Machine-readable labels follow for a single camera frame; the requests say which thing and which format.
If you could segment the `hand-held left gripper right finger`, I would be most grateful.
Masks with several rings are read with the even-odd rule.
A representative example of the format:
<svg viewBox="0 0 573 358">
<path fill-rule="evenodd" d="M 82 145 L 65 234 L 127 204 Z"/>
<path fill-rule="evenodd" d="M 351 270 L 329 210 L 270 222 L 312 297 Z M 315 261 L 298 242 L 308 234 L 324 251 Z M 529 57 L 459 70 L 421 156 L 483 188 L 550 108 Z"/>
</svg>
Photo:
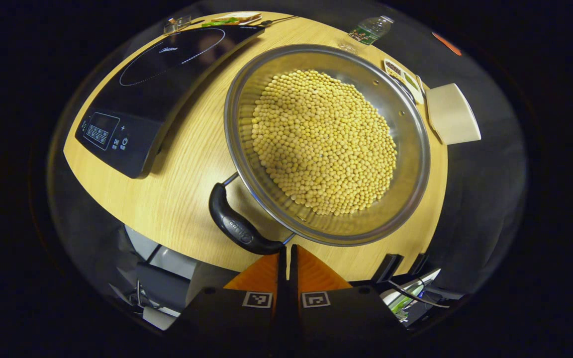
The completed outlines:
<svg viewBox="0 0 573 358">
<path fill-rule="evenodd" d="M 398 349 L 409 338 L 371 286 L 352 286 L 299 245 L 290 249 L 289 326 L 298 349 Z"/>
</svg>

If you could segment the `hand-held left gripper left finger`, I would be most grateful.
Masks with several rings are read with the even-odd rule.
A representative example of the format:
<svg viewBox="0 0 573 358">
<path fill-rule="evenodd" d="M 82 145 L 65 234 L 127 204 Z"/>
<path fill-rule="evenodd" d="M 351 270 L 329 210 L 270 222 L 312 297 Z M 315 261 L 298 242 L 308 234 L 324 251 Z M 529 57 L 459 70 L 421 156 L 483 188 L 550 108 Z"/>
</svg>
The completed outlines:
<svg viewBox="0 0 573 358">
<path fill-rule="evenodd" d="M 190 349 L 270 349 L 286 285 L 286 248 L 262 256 L 222 288 L 203 288 L 180 315 Z"/>
</svg>

